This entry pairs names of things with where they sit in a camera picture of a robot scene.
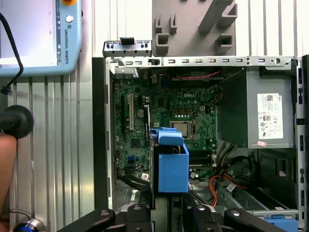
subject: white label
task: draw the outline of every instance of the white label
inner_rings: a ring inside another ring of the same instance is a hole
[[[142,180],[149,181],[148,178],[149,178],[149,175],[148,175],[147,173],[143,173],[143,174],[141,175],[141,179],[142,179]]]
[[[232,192],[234,190],[234,188],[236,188],[237,185],[235,185],[234,183],[231,183],[229,184],[227,187],[226,187],[226,190]]]
[[[259,139],[282,139],[282,97],[279,93],[257,95]]]

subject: black cable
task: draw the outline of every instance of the black cable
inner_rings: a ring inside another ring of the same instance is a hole
[[[25,215],[27,218],[28,218],[28,220],[31,220],[31,218],[29,217],[29,215],[27,215],[26,213],[23,213],[23,212],[18,212],[18,211],[12,211],[12,210],[8,210],[10,213],[12,213],[12,214],[22,214],[22,215]]]
[[[12,31],[11,31],[10,25],[9,25],[8,21],[6,21],[6,18],[4,17],[4,15],[1,12],[0,12],[0,21],[3,24],[3,27],[5,29],[6,34],[8,35],[11,47],[13,49],[15,58],[18,62],[18,66],[19,66],[19,72],[16,74],[16,76],[11,81],[9,81],[9,83],[7,83],[5,86],[2,86],[2,88],[0,90],[1,93],[8,95],[8,93],[11,92],[11,84],[13,84],[17,80],[17,78],[19,78],[20,75],[23,73],[24,66],[23,66],[23,64],[20,60],[20,56],[19,56],[16,44],[15,44],[15,40],[14,40]]]
[[[117,175],[117,179],[124,182],[126,185],[129,185],[131,188],[141,191],[141,188],[145,185],[140,185],[138,183],[132,182],[132,180],[126,178],[125,176]]]
[[[131,179],[133,180],[134,182],[136,183],[139,183],[141,185],[147,185],[149,186],[150,185],[150,182],[149,181],[146,181],[146,180],[142,180],[134,175],[132,175],[131,173],[128,173],[128,172],[125,172],[126,173],[126,176],[128,177],[128,179]]]
[[[191,191],[192,196],[197,199],[197,201],[199,201],[202,204],[206,204],[206,202],[204,201],[203,198],[201,198],[201,196],[199,196],[196,192]]]

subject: corrugated metal wall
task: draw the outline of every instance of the corrugated metal wall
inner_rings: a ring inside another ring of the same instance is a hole
[[[308,0],[236,3],[237,55],[309,53]],[[10,207],[31,213],[50,232],[94,208],[91,57],[102,56],[106,40],[152,38],[152,0],[82,0],[82,8],[76,72],[23,78],[9,96],[9,105],[24,105],[35,118],[33,133],[18,143]],[[21,219],[11,215],[11,225]]]
[[[71,75],[21,78],[9,95],[34,116],[18,141],[10,208],[55,232],[94,209],[92,131],[92,4],[83,1],[83,45]],[[11,227],[25,217],[11,214]]]

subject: pci slot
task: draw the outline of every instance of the pci slot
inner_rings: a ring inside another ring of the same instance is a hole
[[[121,133],[126,138],[126,105],[124,96],[121,96]]]
[[[134,130],[134,94],[129,94],[129,120],[130,120],[130,130]]]

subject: red wire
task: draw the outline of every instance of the red wire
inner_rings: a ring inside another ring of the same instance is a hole
[[[211,73],[211,74],[208,74],[206,76],[189,76],[189,77],[181,77],[181,76],[177,76],[177,77],[173,77],[173,78],[179,78],[179,79],[202,79],[202,78],[207,78],[207,77],[211,77],[211,76],[214,76],[218,73],[220,73],[221,71],[217,71],[217,72],[214,72],[214,73]]]
[[[191,184],[191,185],[194,185],[194,186],[196,186],[196,187],[198,187],[198,188],[208,189],[208,186],[199,186],[199,185],[195,185],[195,184],[193,184],[193,183],[191,183],[191,182],[190,182],[190,184]]]

